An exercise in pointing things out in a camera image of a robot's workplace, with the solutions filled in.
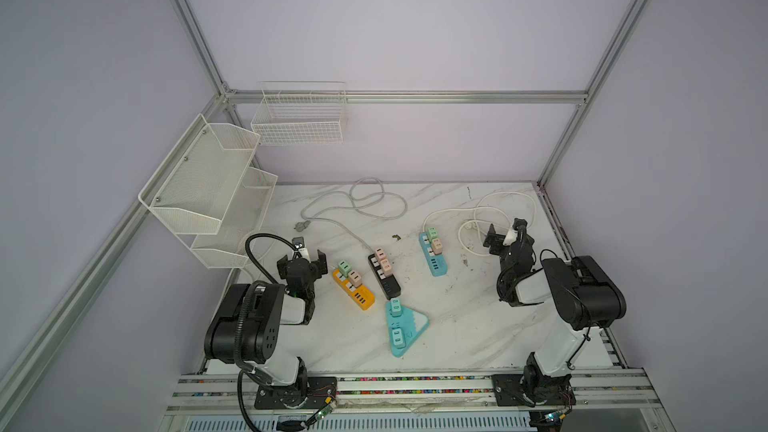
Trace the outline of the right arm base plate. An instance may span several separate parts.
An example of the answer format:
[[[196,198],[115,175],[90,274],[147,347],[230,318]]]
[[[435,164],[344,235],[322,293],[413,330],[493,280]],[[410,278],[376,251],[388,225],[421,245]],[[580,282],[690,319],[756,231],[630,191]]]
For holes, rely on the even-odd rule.
[[[496,404],[500,407],[573,406],[575,395],[570,375],[526,378],[523,374],[491,376]]]

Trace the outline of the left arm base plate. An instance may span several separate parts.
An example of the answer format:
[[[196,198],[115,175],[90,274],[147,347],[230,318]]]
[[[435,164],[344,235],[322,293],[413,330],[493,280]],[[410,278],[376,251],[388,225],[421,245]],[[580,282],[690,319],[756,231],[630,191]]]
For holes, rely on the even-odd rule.
[[[316,410],[337,394],[338,380],[331,376],[299,378],[290,386],[260,387],[253,400],[256,410]]]

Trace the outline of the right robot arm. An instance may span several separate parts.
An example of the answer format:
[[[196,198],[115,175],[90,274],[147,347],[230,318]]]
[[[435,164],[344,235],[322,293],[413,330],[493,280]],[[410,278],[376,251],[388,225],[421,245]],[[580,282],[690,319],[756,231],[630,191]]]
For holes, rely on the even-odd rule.
[[[593,257],[576,256],[565,261],[554,256],[537,265],[527,221],[516,219],[511,231],[512,239],[490,226],[483,241],[488,252],[499,258],[499,300],[511,307],[524,307],[518,286],[543,275],[559,319],[542,345],[529,354],[515,383],[496,378],[497,393],[509,395],[515,404],[529,406],[565,400],[570,397],[568,386],[577,358],[594,335],[625,316],[626,300]]]

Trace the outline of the black power strip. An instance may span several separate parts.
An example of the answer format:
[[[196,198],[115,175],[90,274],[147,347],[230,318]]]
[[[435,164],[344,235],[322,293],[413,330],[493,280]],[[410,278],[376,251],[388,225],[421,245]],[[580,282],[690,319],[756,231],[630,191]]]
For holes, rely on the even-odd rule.
[[[379,261],[376,260],[374,252],[368,256],[367,260],[386,299],[399,298],[402,289],[394,276],[394,272],[391,276],[385,276],[380,270]]]

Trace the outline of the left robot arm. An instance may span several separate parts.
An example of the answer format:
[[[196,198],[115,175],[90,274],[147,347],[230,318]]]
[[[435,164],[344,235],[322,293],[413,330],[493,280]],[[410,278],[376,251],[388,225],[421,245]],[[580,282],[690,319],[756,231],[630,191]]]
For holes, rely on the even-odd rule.
[[[253,254],[252,243],[257,239],[290,249],[276,262],[276,275]],[[310,323],[315,283],[328,274],[327,256],[319,250],[312,257],[301,237],[290,241],[264,232],[245,239],[245,252],[265,278],[227,289],[204,336],[205,358],[234,365],[260,385],[303,389],[308,383],[306,365],[300,357],[280,349],[279,334],[283,325]]]

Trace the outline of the blue power strip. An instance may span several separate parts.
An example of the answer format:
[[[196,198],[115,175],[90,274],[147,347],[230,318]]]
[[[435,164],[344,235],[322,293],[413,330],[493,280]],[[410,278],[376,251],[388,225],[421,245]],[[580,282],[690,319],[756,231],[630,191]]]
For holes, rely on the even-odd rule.
[[[430,274],[433,277],[445,276],[448,272],[447,263],[443,253],[441,255],[435,255],[431,249],[431,240],[426,236],[426,232],[422,232],[419,235],[419,244],[424,254],[426,264]]]

